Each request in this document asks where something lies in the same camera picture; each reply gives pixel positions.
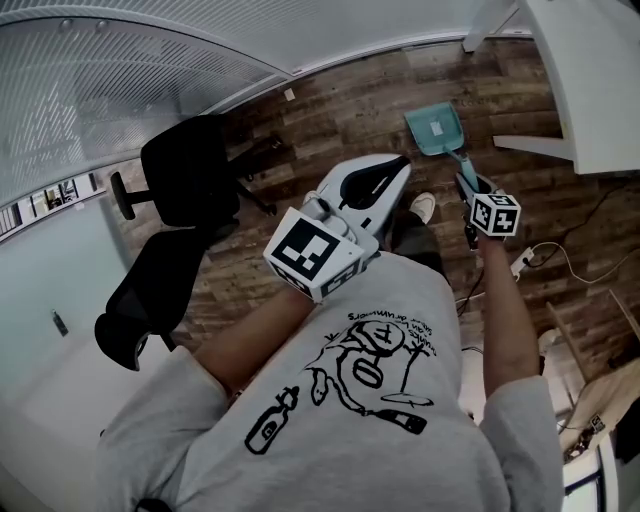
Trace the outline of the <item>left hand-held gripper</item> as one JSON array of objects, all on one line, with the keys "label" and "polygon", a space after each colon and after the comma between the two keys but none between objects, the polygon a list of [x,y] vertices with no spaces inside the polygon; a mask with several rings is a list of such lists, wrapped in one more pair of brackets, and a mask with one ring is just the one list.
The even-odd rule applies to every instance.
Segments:
[{"label": "left hand-held gripper", "polygon": [[263,252],[269,268],[313,302],[325,300],[379,256],[374,235],[398,203],[410,172],[409,159],[396,154],[336,165],[319,185],[326,199],[311,192],[300,208],[284,214]]}]

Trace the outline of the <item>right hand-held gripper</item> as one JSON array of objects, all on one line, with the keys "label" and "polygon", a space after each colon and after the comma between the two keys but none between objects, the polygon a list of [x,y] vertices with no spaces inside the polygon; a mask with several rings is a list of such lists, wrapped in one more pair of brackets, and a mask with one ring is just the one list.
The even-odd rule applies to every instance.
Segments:
[{"label": "right hand-held gripper", "polygon": [[476,181],[480,194],[475,194],[461,172],[455,175],[460,199],[471,201],[467,225],[475,235],[482,233],[488,238],[502,240],[514,237],[519,226],[520,204],[513,196],[500,194],[501,188],[486,176],[477,174]]}]

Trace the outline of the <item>teal dustpan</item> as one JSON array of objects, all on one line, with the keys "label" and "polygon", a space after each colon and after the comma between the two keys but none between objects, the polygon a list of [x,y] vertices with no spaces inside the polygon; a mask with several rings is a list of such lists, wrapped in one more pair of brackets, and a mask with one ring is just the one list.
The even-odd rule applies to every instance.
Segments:
[{"label": "teal dustpan", "polygon": [[472,190],[480,192],[479,179],[468,155],[459,153],[464,146],[464,132],[451,102],[443,102],[404,114],[410,132],[422,154],[447,154],[456,160]]}]

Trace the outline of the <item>person's right forearm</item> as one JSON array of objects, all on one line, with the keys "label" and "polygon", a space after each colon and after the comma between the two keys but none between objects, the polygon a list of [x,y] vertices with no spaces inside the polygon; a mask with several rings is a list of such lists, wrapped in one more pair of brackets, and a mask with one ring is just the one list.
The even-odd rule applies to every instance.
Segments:
[{"label": "person's right forearm", "polygon": [[501,386],[540,374],[534,324],[519,292],[503,243],[481,235],[485,302],[483,379],[487,396]]}]

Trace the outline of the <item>person's left forearm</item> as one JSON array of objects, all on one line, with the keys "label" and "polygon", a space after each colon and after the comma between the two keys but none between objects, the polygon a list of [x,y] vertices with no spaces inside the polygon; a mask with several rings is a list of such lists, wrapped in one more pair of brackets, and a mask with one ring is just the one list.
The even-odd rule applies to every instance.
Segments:
[{"label": "person's left forearm", "polygon": [[307,296],[291,287],[283,288],[202,343],[194,357],[232,396],[298,331],[314,309],[315,303]]}]

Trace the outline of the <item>person's white shoe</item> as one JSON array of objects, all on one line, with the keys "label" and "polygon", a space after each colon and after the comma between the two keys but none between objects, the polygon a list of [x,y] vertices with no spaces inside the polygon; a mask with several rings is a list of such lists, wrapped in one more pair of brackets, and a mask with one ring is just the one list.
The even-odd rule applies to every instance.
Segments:
[{"label": "person's white shoe", "polygon": [[436,198],[430,192],[418,195],[409,207],[409,211],[420,218],[427,225],[431,220],[436,207]]}]

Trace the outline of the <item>person's dark trouser leg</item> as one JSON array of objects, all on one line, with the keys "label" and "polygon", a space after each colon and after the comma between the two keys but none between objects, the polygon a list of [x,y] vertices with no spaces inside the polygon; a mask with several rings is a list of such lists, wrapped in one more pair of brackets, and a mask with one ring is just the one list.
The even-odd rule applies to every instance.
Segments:
[{"label": "person's dark trouser leg", "polygon": [[417,214],[409,210],[395,212],[385,233],[385,243],[390,252],[430,268],[449,283],[436,234]]}]

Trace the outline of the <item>white table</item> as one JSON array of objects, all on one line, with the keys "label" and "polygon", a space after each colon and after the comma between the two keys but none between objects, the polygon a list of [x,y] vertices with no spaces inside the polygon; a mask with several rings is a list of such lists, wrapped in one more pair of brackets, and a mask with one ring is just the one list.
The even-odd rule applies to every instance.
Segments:
[{"label": "white table", "polygon": [[569,160],[578,175],[640,171],[640,14],[618,0],[484,0],[464,51],[513,9],[531,29],[562,135],[498,135],[495,146]]}]

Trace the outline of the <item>black office chair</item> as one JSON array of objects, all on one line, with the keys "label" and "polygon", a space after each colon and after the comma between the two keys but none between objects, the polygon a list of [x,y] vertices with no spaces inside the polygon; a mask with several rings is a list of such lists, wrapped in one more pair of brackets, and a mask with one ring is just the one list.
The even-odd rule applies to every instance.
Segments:
[{"label": "black office chair", "polygon": [[112,174],[112,191],[125,219],[134,219],[134,205],[151,202],[167,228],[147,240],[95,322],[97,345],[108,358],[139,370],[139,356],[151,335],[175,349],[171,334],[185,315],[203,256],[236,230],[241,199],[276,214],[275,205],[262,202],[240,181],[253,178],[255,158],[281,146],[272,135],[229,159],[220,122],[200,115],[141,148],[146,190],[129,192],[120,173]]}]

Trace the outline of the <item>light wooden table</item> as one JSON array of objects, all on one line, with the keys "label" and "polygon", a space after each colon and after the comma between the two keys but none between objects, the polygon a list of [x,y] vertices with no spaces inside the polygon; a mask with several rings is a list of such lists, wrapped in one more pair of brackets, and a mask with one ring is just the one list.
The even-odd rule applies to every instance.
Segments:
[{"label": "light wooden table", "polygon": [[595,433],[589,448],[595,448],[603,437],[613,430],[631,405],[640,398],[640,360],[633,361],[615,371],[586,384],[581,390],[566,426],[559,433],[564,452],[572,449],[580,434],[591,426],[598,416],[604,429]]}]

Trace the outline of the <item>person in white patterned shirt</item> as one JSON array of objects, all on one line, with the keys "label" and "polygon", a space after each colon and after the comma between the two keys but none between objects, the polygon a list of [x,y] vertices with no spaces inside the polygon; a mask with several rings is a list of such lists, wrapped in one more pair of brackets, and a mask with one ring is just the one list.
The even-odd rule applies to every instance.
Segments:
[{"label": "person in white patterned shirt", "polygon": [[229,396],[177,348],[106,428],[96,512],[560,512],[541,374],[461,408],[447,281],[383,253]]}]

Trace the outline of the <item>white slatted blinds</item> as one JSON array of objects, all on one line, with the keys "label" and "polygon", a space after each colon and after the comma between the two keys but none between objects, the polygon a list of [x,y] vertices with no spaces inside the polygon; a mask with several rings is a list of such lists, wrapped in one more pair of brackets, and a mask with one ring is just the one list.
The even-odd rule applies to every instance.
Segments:
[{"label": "white slatted blinds", "polygon": [[188,117],[405,42],[481,0],[0,0],[0,206]]}]

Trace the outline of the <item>wooden stick frame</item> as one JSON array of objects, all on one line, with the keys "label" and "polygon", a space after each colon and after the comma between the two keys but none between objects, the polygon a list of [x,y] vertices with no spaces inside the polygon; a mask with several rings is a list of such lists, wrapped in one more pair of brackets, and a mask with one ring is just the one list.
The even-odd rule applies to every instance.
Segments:
[{"label": "wooden stick frame", "polygon": [[614,289],[548,312],[586,383],[640,358],[640,321]]}]

